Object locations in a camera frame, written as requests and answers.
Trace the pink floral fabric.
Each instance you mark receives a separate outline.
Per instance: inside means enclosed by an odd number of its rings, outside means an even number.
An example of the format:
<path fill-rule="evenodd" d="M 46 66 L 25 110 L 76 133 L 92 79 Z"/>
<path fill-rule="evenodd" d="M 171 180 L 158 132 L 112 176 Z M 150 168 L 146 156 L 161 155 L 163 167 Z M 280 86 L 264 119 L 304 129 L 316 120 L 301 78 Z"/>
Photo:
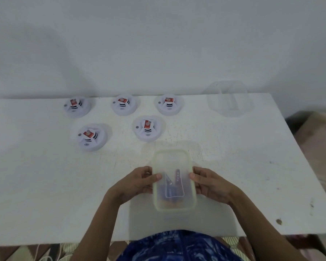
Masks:
<path fill-rule="evenodd" d="M 285 121 L 326 192 L 326 112 L 299 111 Z"/>

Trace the person's right forearm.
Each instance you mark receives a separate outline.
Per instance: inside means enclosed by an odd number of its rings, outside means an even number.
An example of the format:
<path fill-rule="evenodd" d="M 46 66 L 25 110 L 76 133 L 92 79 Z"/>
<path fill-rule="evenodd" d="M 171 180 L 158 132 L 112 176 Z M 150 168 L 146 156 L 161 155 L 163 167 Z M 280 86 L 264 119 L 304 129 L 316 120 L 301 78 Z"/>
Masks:
<path fill-rule="evenodd" d="M 308 261 L 265 218 L 238 187 L 229 195 L 232 208 L 260 261 Z"/>

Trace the blue patterned garment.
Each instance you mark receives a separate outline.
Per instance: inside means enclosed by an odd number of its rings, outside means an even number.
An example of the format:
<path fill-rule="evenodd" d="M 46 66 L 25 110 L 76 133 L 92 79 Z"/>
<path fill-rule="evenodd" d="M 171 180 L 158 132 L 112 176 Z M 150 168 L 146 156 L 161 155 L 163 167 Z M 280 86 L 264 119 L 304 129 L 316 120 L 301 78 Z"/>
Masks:
<path fill-rule="evenodd" d="M 214 237 L 187 230 L 132 241 L 117 261 L 244 261 Z"/>

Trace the white round smoke detector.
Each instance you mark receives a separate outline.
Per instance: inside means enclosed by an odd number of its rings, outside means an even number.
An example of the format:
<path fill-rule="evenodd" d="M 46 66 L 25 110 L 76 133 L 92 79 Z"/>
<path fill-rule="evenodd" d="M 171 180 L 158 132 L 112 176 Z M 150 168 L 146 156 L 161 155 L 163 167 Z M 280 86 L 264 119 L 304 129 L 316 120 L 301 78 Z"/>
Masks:
<path fill-rule="evenodd" d="M 178 114 L 182 110 L 184 100 L 180 95 L 165 94 L 156 96 L 154 99 L 154 105 L 162 115 L 172 116 Z"/>
<path fill-rule="evenodd" d="M 85 125 L 77 132 L 78 146 L 85 152 L 98 151 L 107 143 L 107 140 L 107 131 L 100 124 Z"/>
<path fill-rule="evenodd" d="M 164 121 L 158 116 L 144 115 L 134 119 L 132 129 L 140 141 L 153 142 L 162 135 Z"/>
<path fill-rule="evenodd" d="M 87 97 L 73 97 L 66 100 L 63 109 L 68 117 L 80 118 L 91 111 L 91 102 Z"/>
<path fill-rule="evenodd" d="M 120 116 L 130 115 L 137 109 L 136 98 L 130 94 L 118 95 L 110 103 L 113 111 Z"/>

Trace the person's left hand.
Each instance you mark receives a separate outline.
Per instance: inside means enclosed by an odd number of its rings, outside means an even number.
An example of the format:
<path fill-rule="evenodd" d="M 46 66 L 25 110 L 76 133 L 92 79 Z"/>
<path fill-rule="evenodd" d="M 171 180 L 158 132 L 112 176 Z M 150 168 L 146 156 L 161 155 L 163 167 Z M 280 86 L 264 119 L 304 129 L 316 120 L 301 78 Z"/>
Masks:
<path fill-rule="evenodd" d="M 124 178 L 115 183 L 106 193 L 106 196 L 118 206 L 128 202 L 139 194 L 152 194 L 154 183 L 142 183 L 145 173 L 153 174 L 152 167 L 135 168 Z"/>

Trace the battery blister pack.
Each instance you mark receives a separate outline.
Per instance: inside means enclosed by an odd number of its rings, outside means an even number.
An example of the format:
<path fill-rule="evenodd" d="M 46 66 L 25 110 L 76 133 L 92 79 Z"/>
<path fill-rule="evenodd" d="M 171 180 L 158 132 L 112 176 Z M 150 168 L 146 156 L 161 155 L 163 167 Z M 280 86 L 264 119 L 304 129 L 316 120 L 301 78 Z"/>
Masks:
<path fill-rule="evenodd" d="M 185 192 L 183 189 L 183 182 L 180 186 L 175 186 L 175 177 L 174 180 L 168 176 L 167 173 L 164 174 L 165 176 L 165 185 L 161 191 L 162 200 L 164 202 L 172 202 L 177 203 L 183 201 L 185 197 Z"/>

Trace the person's right hand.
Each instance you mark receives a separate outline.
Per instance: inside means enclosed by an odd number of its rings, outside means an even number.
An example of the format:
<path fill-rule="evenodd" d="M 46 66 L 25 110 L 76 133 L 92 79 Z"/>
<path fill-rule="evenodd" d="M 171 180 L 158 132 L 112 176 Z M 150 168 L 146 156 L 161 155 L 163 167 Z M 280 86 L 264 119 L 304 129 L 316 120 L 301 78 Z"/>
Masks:
<path fill-rule="evenodd" d="M 210 169 L 193 166 L 192 173 L 204 177 L 204 185 L 195 185 L 197 194 L 229 206 L 242 194 L 240 188 Z"/>

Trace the person's left forearm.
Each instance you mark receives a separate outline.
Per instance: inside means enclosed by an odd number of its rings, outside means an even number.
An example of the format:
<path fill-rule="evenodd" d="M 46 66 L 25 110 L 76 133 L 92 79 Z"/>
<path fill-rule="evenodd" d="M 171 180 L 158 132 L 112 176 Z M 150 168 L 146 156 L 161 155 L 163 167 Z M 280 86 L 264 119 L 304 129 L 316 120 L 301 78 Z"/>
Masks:
<path fill-rule="evenodd" d="M 121 204 L 118 194 L 108 190 L 70 261 L 107 261 Z"/>

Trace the clear plastic container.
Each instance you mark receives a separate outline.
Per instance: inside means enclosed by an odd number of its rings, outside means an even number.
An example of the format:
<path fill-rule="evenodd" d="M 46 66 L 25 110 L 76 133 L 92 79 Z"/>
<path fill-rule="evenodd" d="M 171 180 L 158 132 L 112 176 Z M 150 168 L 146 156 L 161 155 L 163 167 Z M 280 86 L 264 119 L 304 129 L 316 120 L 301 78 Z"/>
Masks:
<path fill-rule="evenodd" d="M 201 92 L 211 110 L 227 118 L 252 112 L 254 103 L 244 83 L 237 80 L 216 81 Z"/>

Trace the translucent plastic storage box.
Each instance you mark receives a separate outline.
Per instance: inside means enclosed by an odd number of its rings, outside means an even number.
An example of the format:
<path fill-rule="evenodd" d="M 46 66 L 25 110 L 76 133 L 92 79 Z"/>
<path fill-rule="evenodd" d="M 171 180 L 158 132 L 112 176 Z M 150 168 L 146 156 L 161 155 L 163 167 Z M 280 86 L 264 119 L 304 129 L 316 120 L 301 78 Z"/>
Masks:
<path fill-rule="evenodd" d="M 180 169 L 185 197 L 183 201 L 172 203 L 162 200 L 161 191 L 165 185 L 167 173 L 174 180 L 175 171 Z M 164 214 L 180 214 L 193 210 L 197 204 L 195 183 L 190 179 L 192 162 L 189 153 L 183 149 L 166 149 L 155 152 L 152 159 L 152 173 L 162 174 L 162 179 L 153 184 L 153 205 Z"/>

